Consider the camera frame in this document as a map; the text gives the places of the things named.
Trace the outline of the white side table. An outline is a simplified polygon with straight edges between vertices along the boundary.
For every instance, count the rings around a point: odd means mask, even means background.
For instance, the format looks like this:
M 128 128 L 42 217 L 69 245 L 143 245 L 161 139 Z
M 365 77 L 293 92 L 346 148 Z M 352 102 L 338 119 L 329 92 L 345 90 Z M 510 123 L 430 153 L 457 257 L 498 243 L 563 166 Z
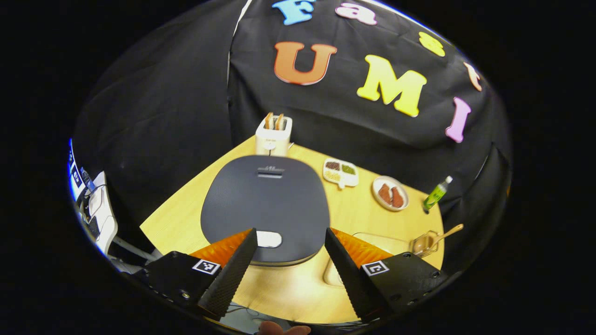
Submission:
M 106 256 L 118 230 L 107 189 L 107 177 L 100 172 L 93 181 L 95 188 L 88 191 L 89 228 L 98 249 Z

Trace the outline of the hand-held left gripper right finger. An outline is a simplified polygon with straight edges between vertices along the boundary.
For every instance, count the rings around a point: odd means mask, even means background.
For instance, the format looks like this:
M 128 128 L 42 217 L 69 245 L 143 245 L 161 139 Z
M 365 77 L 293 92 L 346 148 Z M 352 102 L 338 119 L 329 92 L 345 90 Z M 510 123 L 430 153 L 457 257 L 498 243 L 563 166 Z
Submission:
M 411 252 L 393 255 L 334 228 L 325 248 L 363 322 L 404 315 L 438 293 L 447 274 Z

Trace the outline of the white round plate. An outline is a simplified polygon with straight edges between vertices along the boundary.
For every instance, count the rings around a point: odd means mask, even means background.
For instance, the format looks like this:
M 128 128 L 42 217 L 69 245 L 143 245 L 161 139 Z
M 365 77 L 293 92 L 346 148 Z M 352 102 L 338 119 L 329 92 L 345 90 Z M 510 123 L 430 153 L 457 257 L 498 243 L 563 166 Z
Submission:
M 400 190 L 400 194 L 402 195 L 402 197 L 404 197 L 404 205 L 401 208 L 394 208 L 394 207 L 390 206 L 389 204 L 386 204 L 385 202 L 383 202 L 383 200 L 381 200 L 381 198 L 378 195 L 378 191 L 383 184 L 387 184 L 390 189 L 392 187 L 398 187 L 398 189 Z M 402 184 L 400 181 L 396 180 L 395 178 L 392 178 L 389 176 L 383 175 L 383 176 L 379 176 L 379 177 L 375 178 L 375 180 L 373 180 L 371 183 L 371 193 L 372 193 L 372 196 L 375 199 L 375 201 L 382 208 L 385 208 L 386 210 L 389 210 L 392 212 L 398 212 L 398 211 L 405 210 L 405 208 L 407 208 L 410 204 L 409 194 L 407 193 L 407 191 L 405 189 L 405 185 Z

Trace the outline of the white toaster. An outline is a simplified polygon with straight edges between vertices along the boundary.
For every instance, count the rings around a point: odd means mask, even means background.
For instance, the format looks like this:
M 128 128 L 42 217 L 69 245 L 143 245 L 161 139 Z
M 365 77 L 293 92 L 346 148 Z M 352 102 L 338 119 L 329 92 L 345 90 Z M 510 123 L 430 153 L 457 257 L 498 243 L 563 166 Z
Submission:
M 257 155 L 274 155 L 286 156 L 289 151 L 291 133 L 292 133 L 292 118 L 284 115 L 285 123 L 284 130 L 277 131 L 275 129 L 265 129 L 264 119 L 260 122 L 255 132 L 256 145 L 255 154 Z

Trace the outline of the clear square chopstick holder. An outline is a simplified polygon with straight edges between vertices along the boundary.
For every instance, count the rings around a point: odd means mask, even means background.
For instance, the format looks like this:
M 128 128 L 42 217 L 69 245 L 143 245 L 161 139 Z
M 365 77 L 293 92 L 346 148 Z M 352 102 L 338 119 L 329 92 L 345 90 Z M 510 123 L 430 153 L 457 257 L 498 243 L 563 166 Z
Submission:
M 409 242 L 409 251 L 418 257 L 426 257 L 438 250 L 438 233 L 428 231 Z

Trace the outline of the black backdrop cloth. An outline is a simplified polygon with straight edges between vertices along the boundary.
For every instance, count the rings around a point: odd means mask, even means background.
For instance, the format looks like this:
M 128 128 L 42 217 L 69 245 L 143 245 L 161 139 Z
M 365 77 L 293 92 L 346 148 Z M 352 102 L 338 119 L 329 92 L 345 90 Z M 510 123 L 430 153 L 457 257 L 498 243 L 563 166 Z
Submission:
M 430 28 L 376 0 L 210 0 L 156 28 L 100 77 L 77 119 L 73 153 L 105 172 L 119 233 L 149 252 L 142 223 L 269 113 L 291 139 L 438 203 L 446 268 L 468 267 L 502 214 L 513 174 L 504 102 Z

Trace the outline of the dark grey rice cooker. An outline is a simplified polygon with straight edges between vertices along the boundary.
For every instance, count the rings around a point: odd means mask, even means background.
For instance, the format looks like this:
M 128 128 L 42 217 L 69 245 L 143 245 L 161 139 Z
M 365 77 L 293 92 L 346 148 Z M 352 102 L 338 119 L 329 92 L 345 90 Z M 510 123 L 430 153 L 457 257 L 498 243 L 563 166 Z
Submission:
M 200 226 L 210 243 L 254 228 L 252 265 L 285 267 L 323 247 L 330 211 L 322 180 L 288 157 L 247 155 L 226 163 L 203 203 Z

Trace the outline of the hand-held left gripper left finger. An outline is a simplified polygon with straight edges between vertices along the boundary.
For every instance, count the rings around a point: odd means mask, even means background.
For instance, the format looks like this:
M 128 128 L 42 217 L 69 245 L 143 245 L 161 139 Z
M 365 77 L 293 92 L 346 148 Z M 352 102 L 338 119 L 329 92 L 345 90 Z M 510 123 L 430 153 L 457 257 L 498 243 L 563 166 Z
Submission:
M 167 302 L 219 321 L 257 249 L 254 228 L 191 254 L 172 251 L 133 273 L 133 280 Z

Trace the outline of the green drink bottle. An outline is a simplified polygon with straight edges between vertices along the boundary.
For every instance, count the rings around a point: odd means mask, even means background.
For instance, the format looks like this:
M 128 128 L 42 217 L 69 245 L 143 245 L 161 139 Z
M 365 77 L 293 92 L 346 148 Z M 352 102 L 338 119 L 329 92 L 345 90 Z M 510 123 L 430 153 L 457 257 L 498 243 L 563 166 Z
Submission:
M 430 209 L 438 204 L 442 197 L 447 193 L 449 185 L 452 181 L 453 178 L 451 176 L 447 176 L 445 180 L 441 181 L 434 187 L 431 193 L 429 193 L 428 196 L 423 200 L 422 208 L 424 213 L 428 214 Z

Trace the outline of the wooden spoon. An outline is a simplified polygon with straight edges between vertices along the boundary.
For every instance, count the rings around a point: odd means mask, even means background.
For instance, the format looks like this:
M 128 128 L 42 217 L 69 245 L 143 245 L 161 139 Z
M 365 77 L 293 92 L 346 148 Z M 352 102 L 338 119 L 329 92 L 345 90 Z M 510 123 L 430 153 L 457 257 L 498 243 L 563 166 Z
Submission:
M 447 237 L 449 237 L 449 236 L 451 236 L 451 235 L 453 235 L 453 234 L 455 234 L 455 233 L 457 233 L 459 231 L 462 231 L 463 228 L 464 228 L 464 224 L 463 223 L 460 223 L 459 225 L 456 225 L 455 227 L 453 227 L 452 229 L 450 229 L 449 231 L 447 231 L 445 233 L 442 233 L 442 234 L 439 234 L 438 233 L 438 237 L 436 238 L 436 241 L 439 244 L 439 242 L 441 240 L 443 240 L 443 239 L 445 239 L 445 238 L 447 238 Z

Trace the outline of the clear tray of rice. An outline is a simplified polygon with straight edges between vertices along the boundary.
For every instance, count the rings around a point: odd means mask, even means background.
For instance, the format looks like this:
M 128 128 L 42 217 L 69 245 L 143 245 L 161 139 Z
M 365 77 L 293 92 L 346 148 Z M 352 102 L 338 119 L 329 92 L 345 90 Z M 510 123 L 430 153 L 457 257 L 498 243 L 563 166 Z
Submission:
M 400 254 L 403 252 L 409 252 L 409 242 L 400 240 L 398 238 L 383 237 L 376 234 L 369 233 L 354 233 L 354 237 L 359 238 L 362 241 L 368 242 L 378 248 L 384 250 L 392 255 Z M 334 263 L 329 260 L 326 269 L 323 274 L 323 280 L 326 284 L 342 288 L 344 286 L 339 273 L 336 270 Z

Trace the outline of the white divided grain dish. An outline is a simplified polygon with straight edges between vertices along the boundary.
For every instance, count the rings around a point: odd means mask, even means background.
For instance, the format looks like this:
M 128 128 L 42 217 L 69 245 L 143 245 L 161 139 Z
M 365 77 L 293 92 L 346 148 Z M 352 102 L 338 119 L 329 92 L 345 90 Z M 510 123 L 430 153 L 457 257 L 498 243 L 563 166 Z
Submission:
M 359 170 L 350 162 L 334 158 L 325 159 L 322 164 L 322 177 L 337 184 L 340 189 L 355 187 L 359 184 Z

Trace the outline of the computer monitor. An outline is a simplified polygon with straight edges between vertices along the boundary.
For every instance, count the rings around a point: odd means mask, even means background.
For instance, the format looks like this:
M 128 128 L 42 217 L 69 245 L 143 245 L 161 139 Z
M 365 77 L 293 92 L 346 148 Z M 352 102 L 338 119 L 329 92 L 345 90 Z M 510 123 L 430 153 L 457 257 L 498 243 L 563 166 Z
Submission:
M 73 144 L 72 138 L 69 140 L 69 156 L 68 156 L 68 166 L 69 166 L 69 189 L 70 194 L 72 196 L 73 201 L 77 201 L 80 196 L 80 176 L 76 165 L 76 159 L 73 152 Z

